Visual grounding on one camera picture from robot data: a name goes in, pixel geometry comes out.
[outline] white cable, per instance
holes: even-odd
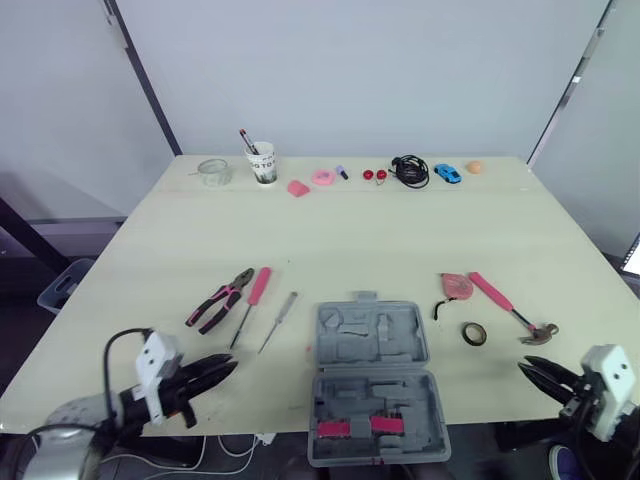
[[[204,471],[199,471],[199,472],[185,472],[185,471],[174,471],[174,472],[162,472],[162,473],[156,473],[154,475],[151,475],[149,477],[145,477],[142,480],[151,480],[153,478],[160,478],[160,477],[166,477],[167,475],[184,475],[184,474],[188,474],[188,475],[237,475],[239,473],[244,472],[247,467],[249,466],[249,464],[251,463],[251,459],[253,458],[253,452],[255,451],[256,447],[258,446],[258,442],[259,439],[258,437],[253,437],[253,445],[251,446],[251,448],[249,449],[249,458],[247,459],[246,463],[239,468],[238,470],[234,470],[232,472],[204,472]]]
[[[255,441],[256,441],[256,437],[254,436],[253,437],[253,442],[255,443]],[[240,457],[244,457],[245,455],[248,455],[249,453],[251,453],[251,449],[253,448],[253,446],[251,446],[250,448],[248,448],[244,452],[240,452],[240,453],[232,452],[230,450],[227,450],[227,447],[224,446],[224,443],[222,443],[222,437],[221,436],[218,437],[218,444],[220,445],[220,448],[222,449],[222,451],[224,453],[226,453],[230,457],[234,457],[234,458],[240,458]]]
[[[178,472],[178,471],[191,472],[191,471],[195,470],[196,468],[198,468],[200,466],[200,464],[202,463],[202,459],[204,458],[204,451],[205,451],[206,446],[207,446],[207,437],[203,437],[202,438],[202,450],[200,451],[200,458],[198,458],[198,461],[196,462],[196,464],[193,467],[170,467],[168,465],[160,465],[158,463],[152,462],[151,460],[149,460],[147,458],[140,457],[138,455],[132,455],[131,453],[121,453],[121,454],[118,454],[118,455],[114,455],[113,457],[105,458],[100,463],[110,462],[111,460],[116,460],[118,458],[131,458],[133,460],[140,460],[141,462],[144,462],[144,463],[146,463],[147,465],[149,465],[151,467],[159,468],[160,470],[174,470],[176,472]]]

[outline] roll of tape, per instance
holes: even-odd
[[[462,326],[462,338],[469,345],[479,347],[487,341],[487,331],[479,323],[467,322]]]

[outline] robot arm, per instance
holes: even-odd
[[[40,447],[23,479],[94,480],[100,461],[118,440],[139,436],[146,423],[161,423],[181,413],[187,428],[194,426],[196,417],[189,400],[222,382],[237,363],[227,354],[211,355],[186,366],[180,365],[181,359],[174,337],[151,333],[136,359],[140,384],[120,394],[111,392],[115,417],[107,412],[104,394],[57,408],[41,427]],[[90,429],[55,427],[65,424]]]
[[[587,477],[595,478],[580,449],[583,430],[630,458],[623,478],[632,478],[640,465],[640,408],[631,402],[636,379],[622,347],[592,347],[582,359],[582,376],[542,357],[525,359],[528,364],[518,363],[525,376],[563,405],[560,418],[576,432],[576,454]]]

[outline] plastic bin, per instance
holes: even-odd
[[[307,456],[314,467],[444,462],[449,434],[420,310],[411,302],[323,303]]]
[[[73,262],[38,296],[38,305],[56,315],[60,313],[94,263],[95,261],[90,258],[81,258]]]

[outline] pink handled hammer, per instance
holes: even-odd
[[[531,332],[531,336],[521,338],[520,341],[522,343],[526,345],[542,345],[543,343],[547,343],[551,340],[552,335],[555,335],[560,331],[558,326],[553,323],[549,323],[540,328],[536,327],[533,323],[520,315],[520,313],[513,308],[513,304],[509,299],[502,295],[502,293],[500,293],[493,285],[487,282],[478,272],[470,273],[469,280],[475,283],[478,288],[486,293],[498,306],[502,307],[507,312],[513,313],[522,323],[524,323],[527,330]]]

